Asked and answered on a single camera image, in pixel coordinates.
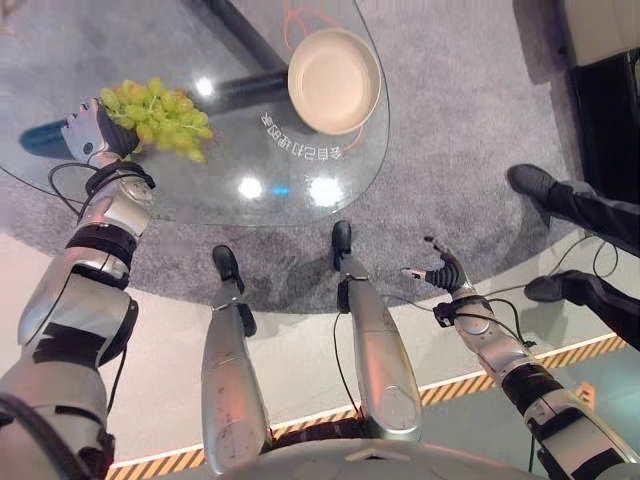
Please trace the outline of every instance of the black shoe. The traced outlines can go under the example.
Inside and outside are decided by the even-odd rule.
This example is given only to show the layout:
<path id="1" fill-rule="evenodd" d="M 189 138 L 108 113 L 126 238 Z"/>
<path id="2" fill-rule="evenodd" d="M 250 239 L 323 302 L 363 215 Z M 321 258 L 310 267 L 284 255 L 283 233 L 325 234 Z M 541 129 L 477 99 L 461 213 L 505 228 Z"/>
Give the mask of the black shoe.
<path id="1" fill-rule="evenodd" d="M 333 252 L 333 269 L 339 272 L 342 256 L 351 253 L 351 224 L 348 221 L 340 220 L 333 225 L 331 250 Z"/>
<path id="2" fill-rule="evenodd" d="M 534 302 L 558 302 L 564 298 L 562 296 L 564 277 L 576 271 L 577 270 L 569 270 L 548 277 L 538 277 L 524 287 L 524 295 Z"/>
<path id="3" fill-rule="evenodd" d="M 220 274 L 220 279 L 225 282 L 233 279 L 238 286 L 240 293 L 244 292 L 244 282 L 240 278 L 240 271 L 238 270 L 238 262 L 236 256 L 231 249 L 226 245 L 218 245 L 213 249 L 213 264 L 216 266 L 216 270 Z"/>
<path id="4" fill-rule="evenodd" d="M 558 183 L 555 178 L 535 165 L 514 165 L 507 170 L 507 180 L 516 192 L 528 195 L 543 207 L 549 202 L 549 192 Z"/>

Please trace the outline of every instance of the person's leg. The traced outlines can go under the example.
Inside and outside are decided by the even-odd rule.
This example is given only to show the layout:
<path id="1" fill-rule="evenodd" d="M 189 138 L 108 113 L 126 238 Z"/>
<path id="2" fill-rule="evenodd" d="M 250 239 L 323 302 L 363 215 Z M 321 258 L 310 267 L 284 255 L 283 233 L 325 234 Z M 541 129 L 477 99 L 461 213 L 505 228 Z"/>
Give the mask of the person's leg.
<path id="1" fill-rule="evenodd" d="M 524 293 L 530 300 L 569 300 L 586 305 L 629 345 L 640 351 L 640 300 L 629 297 L 598 277 L 569 270 L 529 283 Z"/>
<path id="2" fill-rule="evenodd" d="M 558 182 L 534 165 L 511 167 L 507 178 L 516 192 L 528 195 L 550 214 L 640 256 L 639 205 L 605 198 L 584 182 Z"/>

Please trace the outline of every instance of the yellow and black hazard stripe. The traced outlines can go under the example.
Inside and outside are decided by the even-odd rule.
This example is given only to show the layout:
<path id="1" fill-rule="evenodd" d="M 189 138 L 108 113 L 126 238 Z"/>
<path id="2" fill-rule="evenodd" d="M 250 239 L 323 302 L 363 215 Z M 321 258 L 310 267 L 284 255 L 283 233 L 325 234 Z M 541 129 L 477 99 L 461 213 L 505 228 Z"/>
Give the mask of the yellow and black hazard stripe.
<path id="1" fill-rule="evenodd" d="M 561 368 L 584 360 L 625 348 L 627 344 L 614 334 L 593 339 L 581 344 L 565 347 L 553 352 L 536 355 L 546 368 Z M 475 372 L 445 382 L 427 385 L 420 388 L 420 399 L 423 406 L 447 402 L 454 398 L 472 393 L 482 392 L 495 387 L 491 377 L 484 372 Z M 337 422 L 345 418 L 355 417 L 353 407 L 344 407 L 274 425 L 271 428 L 273 438 L 284 434 L 303 430 L 320 423 Z M 152 457 L 140 458 L 112 465 L 107 480 L 139 480 L 175 473 L 204 464 L 202 445 L 167 452 Z"/>

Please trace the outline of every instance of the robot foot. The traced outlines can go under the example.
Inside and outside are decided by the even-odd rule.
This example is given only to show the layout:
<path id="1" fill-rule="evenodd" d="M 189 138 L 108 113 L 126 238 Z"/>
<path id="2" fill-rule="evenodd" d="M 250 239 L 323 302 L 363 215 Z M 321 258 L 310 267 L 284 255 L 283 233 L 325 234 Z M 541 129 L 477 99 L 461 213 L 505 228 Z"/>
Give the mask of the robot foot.
<path id="1" fill-rule="evenodd" d="M 343 255 L 351 253 L 351 224 L 347 220 L 340 220 L 333 225 L 331 251 L 333 252 L 333 269 L 339 272 Z"/>
<path id="2" fill-rule="evenodd" d="M 218 245 L 213 249 L 212 257 L 213 264 L 220 274 L 220 279 L 223 282 L 226 282 L 227 280 L 233 280 L 238 286 L 238 290 L 240 290 L 240 293 L 243 293 L 244 282 L 242 281 L 242 278 L 240 278 L 238 262 L 231 249 L 226 245 Z"/>

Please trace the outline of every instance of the white floor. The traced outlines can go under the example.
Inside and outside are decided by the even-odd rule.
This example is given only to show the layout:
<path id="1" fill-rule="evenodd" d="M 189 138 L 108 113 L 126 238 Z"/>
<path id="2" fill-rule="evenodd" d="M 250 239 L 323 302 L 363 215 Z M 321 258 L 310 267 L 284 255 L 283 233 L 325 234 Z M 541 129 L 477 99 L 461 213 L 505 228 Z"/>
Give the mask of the white floor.
<path id="1" fill-rule="evenodd" d="M 480 293 L 526 283 L 547 273 L 578 231 L 542 254 L 492 279 L 477 284 Z M 562 269 L 590 271 L 597 239 L 582 242 Z M 606 272 L 613 255 L 605 247 L 599 270 Z M 11 238 L 0 235 L 4 315 L 0 322 L 0 373 L 19 355 L 16 325 L 33 288 L 50 258 Z M 620 252 L 620 265 L 610 277 L 620 290 L 640 296 L 640 261 Z M 117 436 L 116 460 L 150 455 L 201 442 L 200 362 L 210 310 L 130 289 L 141 314 L 129 346 L 127 364 L 118 388 L 109 430 Z M 593 338 L 608 329 L 586 308 L 566 302 L 539 305 L 522 290 L 501 294 L 521 313 L 525 337 L 538 342 L 534 353 Z M 421 302 L 433 306 L 445 297 Z M 508 307 L 496 305 L 499 318 L 513 319 Z M 433 316 L 411 305 L 395 307 L 392 314 L 405 341 L 419 385 L 426 385 L 478 370 L 474 357 L 455 331 L 441 329 Z M 272 423 L 328 410 L 347 403 L 333 358 L 331 338 L 335 314 L 284 315 L 255 312 L 258 333 L 249 348 Z M 338 342 L 347 381 L 356 391 L 348 316 L 341 318 Z M 104 368 L 111 385 L 117 361 Z"/>

